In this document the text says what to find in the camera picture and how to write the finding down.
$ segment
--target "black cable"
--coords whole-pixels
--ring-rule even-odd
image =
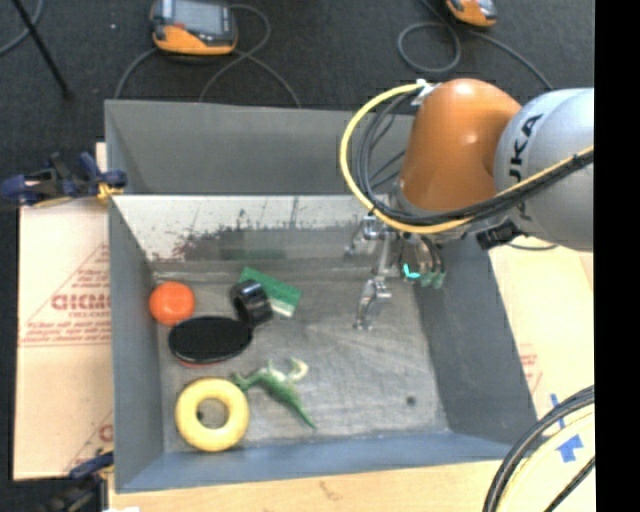
[[[36,25],[40,21],[40,16],[42,15],[43,8],[44,8],[44,0],[38,0],[38,3],[36,5],[36,9],[35,9],[33,15],[31,16],[31,23],[33,25]],[[0,46],[0,57],[2,57],[3,55],[9,53],[11,50],[13,50],[22,41],[24,41],[28,36],[29,36],[29,29],[25,28],[22,32],[20,32],[20,34],[17,37],[12,39],[8,43]]]
[[[451,23],[449,23],[449,21],[447,21],[438,11],[437,9],[435,9],[433,6],[431,6],[431,4],[429,4],[429,2],[427,2],[427,0],[419,0],[419,2],[425,7],[425,9],[427,9],[427,11],[429,11],[429,13],[434,16],[435,18],[437,18],[437,21],[427,21],[427,22],[423,22],[423,23],[416,23],[413,25],[408,26],[406,29],[404,29],[400,35],[398,36],[398,40],[397,40],[397,47],[398,47],[398,53],[400,54],[400,57],[402,57],[402,59],[409,65],[411,66],[413,69],[415,69],[416,71],[420,71],[422,73],[427,73],[427,74],[432,74],[432,75],[442,75],[442,74],[446,74],[450,71],[453,71],[457,65],[460,62],[460,59],[462,57],[462,44],[460,42],[460,36],[458,36],[458,34],[456,33],[456,31],[453,29],[453,26],[451,25]],[[447,64],[446,66],[442,66],[439,68],[429,68],[423,65],[418,64],[417,62],[415,62],[414,60],[412,60],[411,58],[409,58],[409,56],[407,55],[406,50],[404,49],[404,40],[406,38],[406,36],[408,34],[410,34],[411,32],[414,32],[416,30],[419,30],[421,28],[425,28],[425,27],[442,27],[444,29],[446,29],[447,33],[450,36],[450,39],[453,43],[453,51],[454,51],[454,56],[453,59],[451,60],[451,62],[449,64]],[[529,69],[529,71],[531,71],[543,84],[544,86],[549,89],[552,90],[554,87],[551,85],[551,83],[545,78],[545,76],[542,74],[542,72],[536,67],[534,66],[531,62],[529,62],[526,58],[524,58],[522,55],[520,55],[519,53],[517,53],[513,48],[510,48],[509,46],[505,45],[504,43],[501,43],[500,41],[498,41],[497,39],[494,39],[482,32],[478,32],[476,30],[470,30],[467,29],[467,33],[479,37],[480,39],[483,39],[484,41],[487,41],[491,44],[493,44],[494,46],[496,46],[497,48],[507,52],[509,55],[511,55],[512,57],[514,57],[516,60],[518,60],[521,64],[523,64],[527,69]]]
[[[391,129],[391,127],[393,126],[393,122],[395,120],[396,120],[396,113],[393,112],[392,115],[389,117],[389,121],[387,122],[387,125],[382,129],[382,131],[378,135],[376,135],[376,138],[371,141],[371,149],[369,150],[369,154],[373,152],[373,148],[375,148],[378,145],[378,142],[380,142],[382,137],[384,137],[387,134],[387,132]]]
[[[240,57],[235,61],[228,63],[226,66],[222,67],[215,75],[213,75],[213,77],[211,77],[211,79],[207,82],[207,84],[202,89],[202,92],[200,93],[200,98],[198,99],[198,101],[203,101],[207,91],[224,73],[226,73],[233,66],[236,66],[243,60],[247,59],[261,66],[263,69],[269,72],[276,80],[278,80],[280,84],[283,85],[284,88],[287,90],[287,92],[291,95],[296,106],[300,108],[301,107],[300,100],[298,99],[296,93],[293,91],[293,88],[288,84],[288,82],[269,65],[265,64],[264,62],[254,57],[254,54],[257,53],[260,49],[262,49],[264,45],[267,44],[267,41],[271,37],[271,23],[269,23],[268,18],[258,9],[256,9],[255,7],[251,7],[250,5],[243,5],[243,4],[232,5],[231,9],[245,10],[257,15],[262,20],[265,26],[265,35],[262,37],[262,39],[256,46],[254,46],[253,48],[251,48],[246,52],[242,52],[240,50],[234,50],[232,53],[237,53],[238,55],[240,55]]]
[[[38,48],[38,51],[40,52],[40,55],[42,56],[42,58],[44,59],[45,63],[47,64],[47,67],[51,71],[51,74],[53,75],[53,78],[55,79],[55,81],[60,86],[60,89],[62,91],[62,96],[65,99],[71,99],[73,97],[73,92],[69,88],[69,85],[67,84],[67,81],[62,76],[62,73],[60,73],[60,70],[58,69],[58,66],[56,65],[55,61],[53,60],[51,52],[49,51],[49,49],[47,48],[47,45],[44,43],[44,41],[40,37],[40,33],[38,32],[36,26],[33,24],[33,21],[31,20],[31,17],[29,16],[29,13],[24,8],[24,5],[22,5],[22,1],[21,0],[12,0],[12,2],[13,2],[13,5],[15,6],[16,10],[20,14],[20,17],[22,18],[22,21],[27,26],[27,29],[29,30],[29,35],[31,36],[31,39],[33,40],[33,42],[35,43],[36,47]]]
[[[435,274],[442,274],[446,271],[444,258],[440,254],[440,251],[436,247],[434,241],[428,236],[421,237],[422,241],[426,244],[427,249],[429,249],[429,254],[432,258],[431,271]]]
[[[376,137],[377,130],[383,119],[410,97],[410,94],[402,94],[394,98],[391,103],[374,114],[371,122],[365,128],[355,161],[355,177],[360,190],[370,199],[374,196],[374,193],[369,184],[369,160],[374,149],[374,141],[377,144],[380,140],[380,137]]]
[[[406,151],[403,149],[402,151],[398,152],[397,154],[395,154],[394,156],[389,158],[389,160],[387,160],[384,164],[382,164],[380,167],[378,167],[377,170],[375,170],[374,172],[371,173],[371,175],[369,176],[369,181],[373,180],[374,178],[377,178],[390,165],[393,165],[394,162],[397,162],[398,160],[400,160],[404,156],[405,153],[406,153]],[[371,188],[375,189],[378,186],[380,186],[380,185],[379,184],[372,184]]]
[[[251,62],[257,64],[258,66],[262,67],[264,70],[266,70],[268,73],[270,73],[285,89],[286,91],[289,93],[289,95],[291,96],[291,98],[293,99],[296,107],[301,108],[302,104],[300,103],[300,100],[298,98],[298,96],[296,95],[295,91],[293,90],[293,88],[291,87],[291,85],[289,85],[289,83],[280,75],[278,74],[278,72],[276,72],[273,68],[271,68],[268,64],[262,62],[261,60],[257,59],[254,57],[254,54],[260,50],[262,47],[264,47],[264,45],[267,43],[267,41],[269,40],[269,37],[271,36],[271,24],[269,23],[268,18],[262,13],[260,12],[258,9],[251,7],[249,5],[243,5],[243,4],[238,4],[238,5],[232,5],[231,6],[232,9],[242,9],[242,10],[247,10],[250,11],[254,14],[256,14],[264,23],[265,25],[265,35],[263,36],[263,38],[261,39],[261,41],[254,46],[253,48],[251,48],[250,50],[243,52],[241,50],[238,50],[237,48],[233,50],[232,54],[237,54],[239,55],[239,58],[236,59],[235,61],[232,61],[230,63],[228,63],[227,65],[223,66],[205,85],[205,87],[203,88],[202,92],[200,93],[200,97],[198,99],[198,101],[203,101],[204,96],[206,94],[206,92],[209,90],[209,88],[224,74],[226,73],[230,68],[232,68],[233,66],[239,64],[240,62],[242,62],[243,60],[250,60]],[[133,72],[147,59],[149,59],[150,57],[152,57],[153,55],[159,54],[159,50],[158,48],[151,48],[150,50],[147,50],[143,53],[141,53],[140,55],[138,55],[132,62],[131,64],[129,64],[129,66],[127,67],[127,69],[124,71],[124,73],[122,74],[120,80],[118,81],[118,84],[116,86],[113,98],[114,99],[118,99],[120,98],[121,94],[122,94],[122,90],[124,88],[124,86],[126,85],[127,81],[129,80],[129,78],[131,77],[131,75],[133,74]],[[214,64],[217,63],[218,60],[211,60],[210,62],[207,62],[207,60],[202,59],[199,60],[198,62],[200,63],[204,63],[204,64]]]
[[[147,50],[146,52],[138,55],[133,60],[133,62],[129,64],[129,67],[125,70],[125,72],[122,74],[122,77],[118,81],[116,90],[113,93],[113,99],[117,100],[120,97],[120,95],[122,94],[123,87],[129,80],[129,77],[131,76],[131,74],[138,68],[138,66],[142,64],[145,60],[147,60],[149,57],[151,57],[152,55],[155,55],[157,52],[158,52],[157,48],[151,48],[150,50]]]
[[[371,184],[371,188],[373,190],[376,190],[376,189],[380,188],[382,185],[384,185],[385,183],[389,183],[391,180],[397,178],[399,174],[400,174],[400,171],[395,171],[395,172],[389,174],[389,176],[385,176],[381,180],[376,181],[375,183],[372,183]]]
[[[539,437],[549,427],[569,414],[593,403],[595,403],[595,386],[589,386],[570,396],[539,419],[503,459],[489,487],[482,512],[495,512],[497,510],[500,499],[516,468],[526,456],[529,448],[538,441]]]
[[[549,504],[549,506],[544,509],[544,512],[553,512],[556,508],[558,508],[558,505],[560,505],[560,503],[562,503],[567,498],[567,496],[575,491],[575,489],[584,481],[585,478],[587,478],[587,476],[589,476],[589,473],[591,473],[591,471],[595,467],[596,456],[594,455],[593,457],[591,457],[591,459],[589,459],[589,462],[587,462],[584,467],[578,472],[578,474],[573,477],[571,482],[569,482],[569,484],[560,492],[560,494],[556,496],[556,498]]]

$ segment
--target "yellow donut toy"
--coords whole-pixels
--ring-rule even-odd
[[[205,427],[198,419],[198,407],[207,399],[218,400],[227,408],[227,421],[219,428]],[[219,452],[244,436],[249,425],[249,403],[240,388],[228,380],[198,379],[178,397],[175,420],[178,431],[191,446]]]

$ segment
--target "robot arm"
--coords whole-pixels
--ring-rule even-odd
[[[387,91],[347,126],[340,163],[367,210],[393,229],[438,242],[458,239],[472,226],[476,232],[495,226],[506,215],[516,234],[592,249],[593,89],[546,93],[521,108],[479,80],[436,86],[416,113],[402,169],[383,204],[370,193],[366,161],[356,159],[351,175],[346,147],[367,112],[419,88]],[[367,130],[361,144],[374,138]]]

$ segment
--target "black floor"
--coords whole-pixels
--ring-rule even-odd
[[[30,13],[39,0],[23,0]],[[417,0],[247,0],[268,18],[271,36],[255,57],[278,72],[302,106],[352,110],[370,97],[422,77],[472,77],[493,82],[521,103],[541,94],[544,82],[503,49],[455,23],[443,0],[430,0],[452,24],[462,53],[455,69],[412,69],[397,49],[399,34],[435,19]],[[129,64],[151,46],[147,15],[151,0],[45,0],[38,30],[73,91],[60,88],[26,38],[2,50],[24,29],[12,2],[0,5],[0,180],[41,167],[53,151],[69,161],[93,149],[104,135],[103,102],[112,98]],[[238,48],[249,50],[264,35],[261,19],[239,4]],[[482,31],[535,66],[555,88],[594,86],[595,0],[509,0],[498,3],[498,24]],[[452,57],[445,30],[413,32],[409,57],[443,67]],[[214,64],[176,62],[158,54],[131,75],[121,97],[198,101],[214,74],[237,57]],[[204,101],[295,106],[289,92],[264,68],[242,62],[222,75]],[[0,211],[0,510],[30,510],[65,482],[11,482],[15,386],[17,226],[15,212]]]

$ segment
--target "wire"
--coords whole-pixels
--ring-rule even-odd
[[[260,40],[260,42],[250,50],[246,52],[243,52],[237,49],[234,50],[232,53],[237,53],[240,57],[235,61],[228,63],[226,66],[222,67],[215,75],[213,75],[213,77],[211,77],[211,79],[207,82],[207,84],[202,89],[202,92],[200,93],[200,97],[198,101],[202,102],[204,100],[204,97],[207,91],[224,73],[226,73],[233,66],[236,66],[237,64],[239,64],[240,62],[246,59],[246,60],[250,60],[255,64],[258,64],[260,67],[266,70],[269,74],[271,74],[278,82],[280,82],[280,84],[287,90],[289,95],[293,98],[293,101],[296,104],[296,106],[300,108],[302,105],[300,103],[300,100],[298,99],[298,96],[294,92],[293,88],[289,85],[289,83],[282,77],[282,75],[280,75],[277,71],[275,71],[269,65],[265,64],[261,60],[258,60],[254,57],[254,54],[257,53],[259,50],[261,50],[267,44],[267,41],[271,37],[271,23],[269,23],[269,19],[261,11],[259,11],[255,7],[251,7],[250,5],[237,4],[237,5],[231,6],[231,9],[249,11],[255,14],[256,16],[258,16],[262,20],[262,23],[265,26],[265,34]]]
[[[361,188],[364,188],[365,193],[369,196],[373,196],[373,191],[369,186],[369,181],[374,176],[369,176],[369,161],[371,159],[371,155],[375,146],[381,139],[381,136],[386,133],[391,127],[391,123],[387,124],[384,128],[382,134],[376,135],[376,132],[382,123],[382,120],[385,116],[387,116],[390,112],[394,112],[394,115],[391,119],[395,118],[395,110],[408,98],[409,95],[399,95],[396,99],[394,99],[388,106],[386,106],[380,113],[377,113],[374,117],[371,124],[365,130],[364,136],[360,143],[360,148],[358,152],[358,158],[356,160],[356,176],[358,177],[358,184]]]
[[[427,248],[429,249],[429,254],[431,255],[431,258],[433,260],[432,261],[432,266],[431,266],[431,271],[434,272],[435,274],[444,273],[446,271],[445,264],[444,264],[444,258],[440,254],[440,251],[436,247],[436,244],[428,236],[423,236],[423,237],[421,237],[421,239],[426,244]]]
[[[554,452],[557,453],[558,448],[567,440],[575,438],[586,430],[593,429],[595,424],[594,413],[592,411],[591,413],[585,414],[568,425],[563,423],[564,420],[562,418],[559,422],[561,425],[558,431],[548,437],[539,447],[532,450],[531,453],[527,455],[526,459],[523,458],[518,462],[518,464],[516,464],[516,470],[508,480],[508,483],[504,488],[504,492],[500,496],[496,508],[497,511],[509,511],[515,508],[514,502],[517,503],[523,499],[522,494],[518,493],[518,490],[523,485],[526,485],[527,481],[530,481],[533,473],[538,471],[538,475],[540,475],[540,465],[542,464],[543,468],[547,467],[548,463],[546,463],[546,461],[550,460],[550,455]],[[560,491],[560,493],[552,500],[552,505],[557,503],[558,499],[564,500],[566,498],[566,495],[564,497],[562,497],[562,495],[566,492],[567,488],[575,489],[577,487],[577,485],[571,485],[571,483],[574,482],[576,477],[580,474],[581,471],[578,475],[575,475],[574,478],[572,478],[569,486],[566,486],[562,491]]]
[[[33,13],[33,16],[31,17],[31,23],[33,23],[34,25],[36,25],[40,21],[40,16],[42,14],[43,8],[44,8],[44,0],[38,0],[36,9]],[[22,32],[20,32],[20,34],[16,38],[12,39],[8,43],[4,44],[3,46],[0,46],[0,57],[9,53],[11,50],[13,50],[22,41],[24,41],[24,39],[27,36],[29,36],[29,29],[25,28]]]
[[[400,171],[395,171],[391,174],[389,174],[389,176],[385,176],[384,178],[382,178],[381,180],[376,181],[375,183],[371,184],[371,188],[373,190],[380,188],[382,185],[384,185],[385,183],[389,183],[391,180],[393,180],[394,178],[397,178],[398,175],[400,174]]]
[[[293,88],[291,87],[291,85],[284,79],[284,77],[282,77],[282,75],[280,75],[277,71],[275,71],[268,64],[266,64],[266,63],[262,62],[261,60],[259,60],[259,59],[254,57],[254,54],[258,50],[260,50],[261,48],[263,48],[266,45],[267,41],[269,40],[269,37],[271,36],[271,24],[269,23],[268,18],[262,12],[260,12],[258,9],[254,8],[254,7],[251,7],[249,5],[238,4],[238,5],[231,6],[231,8],[234,9],[234,10],[235,9],[246,10],[246,11],[249,11],[249,12],[252,12],[252,13],[256,14],[262,20],[262,22],[264,23],[265,35],[263,36],[263,38],[260,40],[260,42],[256,46],[254,46],[253,48],[251,48],[250,50],[248,50],[246,52],[238,50],[237,48],[234,49],[232,54],[239,55],[239,58],[234,60],[234,61],[232,61],[232,62],[230,62],[230,63],[228,63],[227,65],[223,66],[220,70],[218,70],[216,72],[216,74],[213,77],[211,77],[211,79],[209,79],[207,84],[202,89],[202,92],[200,93],[198,101],[202,102],[204,100],[204,97],[205,97],[207,91],[211,88],[211,86],[224,73],[229,71],[229,69],[231,69],[233,66],[236,66],[237,64],[239,64],[243,60],[249,60],[249,61],[257,64],[258,66],[260,66],[264,70],[266,70],[269,74],[271,74],[284,87],[284,89],[287,91],[287,93],[291,96],[291,98],[293,99],[293,102],[295,103],[296,107],[301,108],[302,104],[300,102],[300,99],[296,95],[296,93],[293,90]],[[131,64],[129,64],[127,69],[122,74],[122,77],[118,81],[118,84],[116,86],[115,92],[113,94],[113,98],[114,99],[120,98],[120,96],[122,95],[122,90],[123,90],[124,86],[126,85],[126,83],[128,82],[128,80],[131,77],[131,75],[133,74],[133,72],[143,62],[145,62],[147,59],[149,59],[150,57],[152,57],[153,55],[156,55],[158,53],[160,53],[158,48],[151,48],[150,50],[147,50],[147,51],[141,53],[140,55],[138,55],[133,60],[133,62],[131,62]],[[200,62],[208,64],[208,62],[206,60],[204,60],[204,59],[201,60]],[[210,63],[213,64],[213,63],[217,63],[217,62],[218,62],[217,60],[215,60],[215,61],[211,60]]]
[[[138,68],[138,66],[140,66],[140,64],[142,64],[145,60],[147,60],[152,55],[155,55],[157,52],[158,52],[157,48],[151,48],[150,50],[147,50],[146,52],[141,53],[140,55],[138,55],[133,60],[133,62],[131,64],[129,64],[129,67],[122,74],[122,77],[120,78],[120,81],[118,82],[118,85],[116,86],[116,90],[113,93],[113,98],[114,99],[118,99],[120,97],[120,95],[122,94],[122,89],[124,88],[125,84],[129,80],[129,77],[131,76],[131,74]]]
[[[376,96],[375,98],[365,103],[364,106],[358,112],[356,112],[356,114],[351,118],[351,120],[347,124],[347,127],[342,136],[342,140],[340,142],[339,160],[340,160],[340,169],[342,171],[344,180],[347,183],[347,186],[349,187],[349,189],[351,189],[351,192],[356,196],[356,198],[365,206],[365,208],[367,208],[367,210],[372,211],[372,213],[374,213],[375,216],[378,217],[378,219],[380,219],[382,222],[389,225],[390,227],[397,229],[398,231],[430,234],[430,233],[436,233],[438,231],[435,230],[434,228],[417,229],[415,226],[410,226],[410,225],[400,223],[388,217],[387,215],[383,214],[379,210],[376,210],[374,207],[374,203],[360,190],[360,188],[354,181],[351,175],[351,171],[349,169],[349,162],[348,162],[349,141],[353,135],[353,132],[356,126],[358,126],[362,118],[364,118],[364,116],[370,110],[375,108],[377,105],[383,103],[384,101],[390,98],[393,98],[394,96],[399,94],[407,94],[407,93],[415,92],[417,89],[420,89],[420,88],[422,88],[422,85],[418,83],[401,85],[394,89],[385,91],[382,94]],[[442,230],[457,227],[463,223],[464,223],[463,221],[451,222],[447,226],[443,226]]]
[[[569,484],[562,490],[562,492],[558,494],[558,496],[556,496],[556,498],[549,504],[547,508],[544,509],[544,512],[553,512],[556,508],[558,508],[558,505],[560,505],[567,498],[567,496],[569,496],[584,481],[584,479],[589,476],[589,473],[591,473],[591,470],[593,470],[595,467],[596,456],[594,455],[571,480],[571,482],[569,482]]]
[[[539,437],[549,427],[569,414],[593,403],[595,403],[595,386],[589,386],[570,396],[539,419],[533,427],[520,438],[503,459],[489,487],[482,512],[496,512],[498,510],[500,500],[516,468],[525,457],[529,448],[538,441]]]
[[[389,160],[387,160],[384,164],[382,164],[377,171],[374,171],[371,173],[371,176],[369,176],[369,180],[373,180],[374,178],[377,178],[387,167],[392,165],[394,162],[397,162],[398,160],[400,160],[404,156],[405,152],[406,151],[403,149],[396,155],[389,158]]]
[[[371,151],[373,151],[373,148],[375,148],[378,145],[378,142],[380,142],[382,137],[384,137],[387,134],[387,132],[391,129],[391,127],[393,126],[393,122],[395,120],[396,120],[396,113],[393,112],[393,115],[389,117],[389,121],[387,122],[387,125],[382,129],[382,131],[378,135],[376,135],[376,138],[373,139],[373,141],[371,142]]]
[[[400,54],[400,57],[402,57],[402,59],[409,65],[411,66],[413,69],[415,69],[416,71],[420,71],[422,73],[428,73],[431,75],[442,75],[442,74],[446,74],[450,71],[453,71],[459,64],[460,59],[462,58],[462,44],[460,42],[460,36],[458,36],[458,34],[456,33],[456,31],[453,29],[453,26],[451,25],[451,23],[449,23],[446,18],[444,16],[442,16],[431,4],[429,4],[429,2],[427,2],[427,0],[419,0],[419,2],[425,7],[425,9],[427,9],[427,11],[429,11],[429,13],[434,16],[435,18],[437,18],[437,21],[426,21],[423,23],[415,23],[413,25],[408,26],[407,28],[405,28],[400,35],[398,36],[398,40],[397,40],[397,48],[398,48],[398,53]],[[415,62],[413,59],[411,59],[408,55],[406,50],[404,49],[404,42],[406,37],[412,33],[415,32],[416,30],[419,30],[421,28],[426,28],[426,27],[442,27],[444,29],[446,29],[449,38],[451,39],[451,42],[453,43],[453,59],[451,60],[451,62],[445,66],[442,67],[437,67],[437,68],[430,68],[430,67],[426,67],[423,66],[421,64],[418,64],[417,62]],[[511,55],[512,57],[514,57],[516,60],[518,60],[521,64],[523,64],[526,68],[529,69],[529,71],[531,71],[543,84],[544,86],[551,90],[554,87],[551,85],[551,83],[546,79],[546,77],[542,74],[542,72],[536,67],[534,66],[531,62],[529,62],[525,57],[523,57],[522,55],[520,55],[518,52],[516,52],[513,48],[510,48],[509,46],[505,45],[504,43],[501,43],[500,41],[498,41],[497,39],[494,39],[486,34],[483,34],[481,32],[475,31],[475,30],[469,30],[467,29],[467,33],[478,37],[480,39],[483,39],[484,41],[487,41],[491,44],[493,44],[494,46],[496,46],[497,48],[507,52],[509,55]]]

